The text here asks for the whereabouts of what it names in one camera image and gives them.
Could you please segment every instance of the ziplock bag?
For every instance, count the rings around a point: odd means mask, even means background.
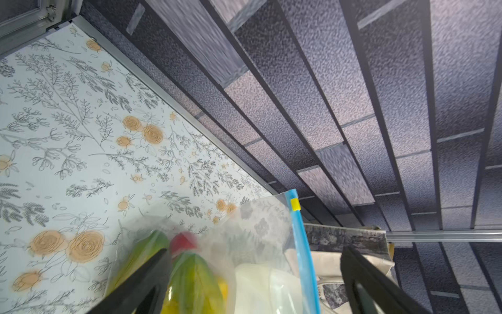
[[[247,202],[205,234],[184,235],[159,217],[122,228],[106,294],[165,247],[177,256],[163,314],[320,313],[296,190]]]
[[[241,205],[200,243],[204,256],[235,267],[235,314],[320,313],[296,190]]]

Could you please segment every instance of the groceries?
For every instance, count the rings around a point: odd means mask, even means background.
[[[118,238],[106,295],[166,248],[172,267],[162,314],[318,314],[297,197],[292,190],[247,202],[201,235],[144,216]]]

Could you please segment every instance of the metal frame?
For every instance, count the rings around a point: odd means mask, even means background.
[[[196,118],[194,118],[185,108],[175,101],[165,90],[162,89],[155,81],[153,81],[146,73],[144,73],[134,62],[124,55],[117,47],[114,46],[103,34],[101,34],[94,26],[92,26],[84,17],[77,16],[72,19],[78,28],[85,32],[90,37],[93,37],[104,50],[106,50],[113,58],[122,64],[127,70],[134,74],[143,84],[156,93],[163,101],[177,111],[184,119],[186,119],[193,127],[202,133],[209,141],[216,145],[223,153],[230,157],[247,172],[253,179],[261,184],[272,194],[277,192],[268,185],[260,176],[258,176],[248,165],[246,165],[237,155],[235,155],[228,147],[217,139],[209,130],[207,130]]]
[[[439,230],[387,232],[387,241],[398,242],[502,242],[502,230]]]
[[[43,36],[67,15],[71,0],[39,0],[39,8],[0,24],[0,57]]]

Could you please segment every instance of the floral wallpaper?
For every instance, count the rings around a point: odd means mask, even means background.
[[[0,313],[83,313],[127,222],[195,233],[261,185],[69,25],[0,60]]]

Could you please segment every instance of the blue zipper seal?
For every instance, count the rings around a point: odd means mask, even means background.
[[[314,270],[314,262],[310,254],[310,246],[303,226],[302,214],[300,213],[300,202],[296,189],[284,193],[288,207],[291,212],[291,221],[293,224],[293,235],[295,237],[296,255],[298,257],[298,266],[300,268],[300,281],[302,284],[303,295],[303,313],[320,314],[321,305],[319,304],[319,292],[317,290],[317,278]]]

